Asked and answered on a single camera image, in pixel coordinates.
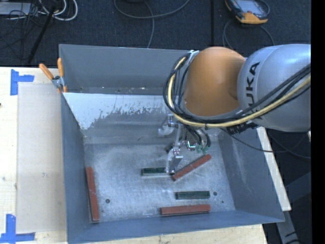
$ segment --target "red wooden block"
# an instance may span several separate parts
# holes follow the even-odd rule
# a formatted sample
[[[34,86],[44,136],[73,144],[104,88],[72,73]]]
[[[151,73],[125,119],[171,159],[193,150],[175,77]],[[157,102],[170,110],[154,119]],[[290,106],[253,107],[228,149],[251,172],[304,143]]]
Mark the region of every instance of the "red wooden block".
[[[183,177],[184,175],[188,174],[189,172],[192,172],[194,169],[198,168],[199,166],[205,164],[207,161],[211,159],[210,155],[205,155],[200,157],[199,159],[195,160],[193,163],[185,166],[178,172],[176,172],[174,175],[172,175],[172,179],[176,181],[177,179]]]
[[[86,167],[86,176],[87,176],[88,193],[89,193],[89,200],[90,200],[91,220],[93,222],[99,222],[100,214],[98,212],[95,180],[93,177],[93,170],[90,166]]]
[[[210,210],[211,207],[209,204],[162,207],[160,208],[160,215],[174,216],[174,215],[202,214],[202,213],[207,213]]]

